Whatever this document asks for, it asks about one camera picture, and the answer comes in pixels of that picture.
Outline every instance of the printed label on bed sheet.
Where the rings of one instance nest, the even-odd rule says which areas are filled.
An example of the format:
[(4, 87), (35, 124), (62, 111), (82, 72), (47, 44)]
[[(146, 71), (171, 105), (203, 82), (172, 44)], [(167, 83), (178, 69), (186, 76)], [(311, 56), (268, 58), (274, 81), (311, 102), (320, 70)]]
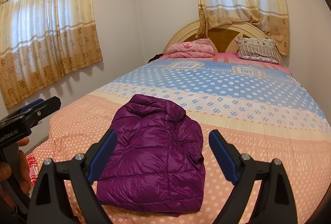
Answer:
[(266, 78), (264, 71), (261, 71), (257, 68), (253, 68), (250, 66), (243, 66), (243, 65), (233, 66), (232, 71), (235, 75), (245, 75), (245, 76)]
[(205, 65), (202, 62), (197, 61), (178, 61), (171, 63), (166, 69), (177, 69), (177, 70), (198, 70), (200, 67)]

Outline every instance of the wall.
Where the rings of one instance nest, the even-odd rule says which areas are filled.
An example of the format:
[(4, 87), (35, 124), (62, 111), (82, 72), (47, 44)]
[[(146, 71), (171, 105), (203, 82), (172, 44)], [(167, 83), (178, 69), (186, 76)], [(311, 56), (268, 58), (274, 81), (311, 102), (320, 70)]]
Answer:
[[(62, 107), (113, 79), (143, 65), (136, 0), (93, 0), (94, 14), (104, 61), (63, 77), (58, 83), (39, 91), (21, 105), (38, 98), (58, 96)], [(0, 97), (0, 116), (7, 115)], [(30, 144), (24, 151), (48, 136), (50, 117), (32, 130)]]
[[(170, 38), (188, 23), (198, 19), (197, 0), (137, 0), (145, 61), (163, 51)], [(286, 67), (312, 94), (331, 119), (331, 98), (328, 101), (323, 75), (330, 61), (319, 60), (326, 40), (322, 34), (331, 28), (331, 12), (324, 0), (287, 0), (290, 20), (290, 57), (284, 57)]]

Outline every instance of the striped pillow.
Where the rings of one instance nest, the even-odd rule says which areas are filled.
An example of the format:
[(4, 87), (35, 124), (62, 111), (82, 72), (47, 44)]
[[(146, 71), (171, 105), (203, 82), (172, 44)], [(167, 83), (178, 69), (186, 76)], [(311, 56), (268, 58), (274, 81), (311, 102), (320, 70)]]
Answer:
[(241, 59), (279, 63), (273, 39), (236, 38), (235, 40), (239, 44), (238, 54)]

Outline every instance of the wooden headboard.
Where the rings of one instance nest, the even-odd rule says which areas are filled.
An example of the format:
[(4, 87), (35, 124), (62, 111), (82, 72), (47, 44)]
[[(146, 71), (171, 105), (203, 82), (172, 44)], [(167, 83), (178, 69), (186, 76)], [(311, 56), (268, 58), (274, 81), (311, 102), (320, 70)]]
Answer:
[[(173, 38), (169, 41), (167, 46), (165, 47), (163, 53), (167, 51), (167, 49), (175, 44), (180, 42), (188, 42), (195, 40), (195, 35), (199, 29), (200, 21), (194, 21), (184, 28), (182, 28), (179, 32), (177, 32)], [(212, 40), (216, 49), (220, 53), (229, 52), (234, 53), (238, 51), (238, 43), (234, 40), (236, 37), (244, 37), (244, 38), (268, 38), (261, 30), (249, 24), (245, 23), (236, 23), (232, 25), (223, 25), (218, 28), (212, 29), (208, 31), (208, 38)], [(276, 48), (276, 56), (279, 63), (284, 66), (283, 60)]]

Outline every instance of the purple jacket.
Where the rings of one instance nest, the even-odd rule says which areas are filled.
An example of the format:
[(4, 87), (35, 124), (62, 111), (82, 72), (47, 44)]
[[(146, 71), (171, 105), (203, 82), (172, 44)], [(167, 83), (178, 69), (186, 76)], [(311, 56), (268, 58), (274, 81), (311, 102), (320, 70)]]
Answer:
[(169, 101), (134, 95), (115, 114), (118, 144), (98, 182), (97, 198), (138, 212), (197, 212), (205, 167), (200, 125)]

